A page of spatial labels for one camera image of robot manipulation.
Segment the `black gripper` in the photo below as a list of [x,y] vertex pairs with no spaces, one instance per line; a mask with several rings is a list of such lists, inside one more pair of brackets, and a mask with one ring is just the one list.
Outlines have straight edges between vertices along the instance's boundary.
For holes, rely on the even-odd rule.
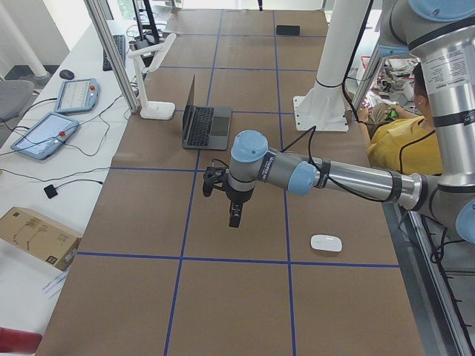
[[226,182],[225,191],[226,196],[230,200],[229,227],[238,228],[240,225],[243,205],[245,202],[248,202],[251,199],[254,188],[245,191],[239,191]]

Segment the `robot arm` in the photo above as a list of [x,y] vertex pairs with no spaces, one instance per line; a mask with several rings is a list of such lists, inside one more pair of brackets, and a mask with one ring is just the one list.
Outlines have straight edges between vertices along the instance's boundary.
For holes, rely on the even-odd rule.
[[369,168],[284,154],[257,131],[239,133],[223,183],[230,226],[259,180],[299,195],[330,186],[396,202],[474,240],[474,3],[385,1],[379,47],[419,59],[418,114],[383,122],[361,111]]

